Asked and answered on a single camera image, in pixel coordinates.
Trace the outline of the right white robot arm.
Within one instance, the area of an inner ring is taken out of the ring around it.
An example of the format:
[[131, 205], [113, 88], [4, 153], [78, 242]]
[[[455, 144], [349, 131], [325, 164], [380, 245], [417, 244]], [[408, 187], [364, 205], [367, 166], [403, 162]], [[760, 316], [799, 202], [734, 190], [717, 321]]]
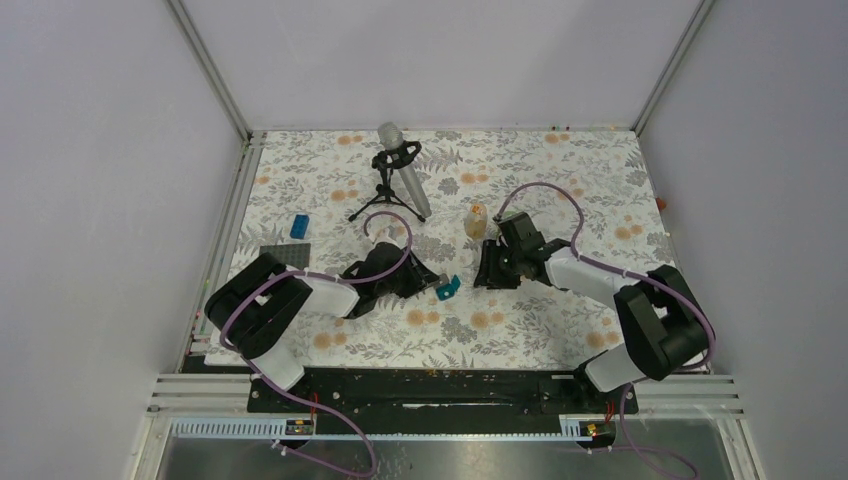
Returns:
[[505, 290], [536, 281], [588, 297], [617, 315], [622, 344], [577, 369], [573, 396], [583, 410], [597, 412], [613, 390], [644, 378], [662, 380], [713, 346], [715, 332], [676, 268], [638, 274], [582, 256], [568, 240], [546, 240], [524, 212], [496, 225], [499, 236], [482, 243], [476, 286]]

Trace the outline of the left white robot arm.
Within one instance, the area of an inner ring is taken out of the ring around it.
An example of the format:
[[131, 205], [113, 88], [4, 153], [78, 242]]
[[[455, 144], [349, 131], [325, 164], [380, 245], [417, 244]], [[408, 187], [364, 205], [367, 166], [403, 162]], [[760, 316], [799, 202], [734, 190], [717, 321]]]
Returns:
[[300, 314], [356, 319], [379, 299], [406, 299], [434, 286], [439, 276], [408, 248], [377, 242], [365, 259], [338, 276], [297, 270], [265, 252], [216, 290], [203, 308], [221, 345], [269, 380], [272, 398], [288, 411], [309, 401], [305, 368], [282, 336]]

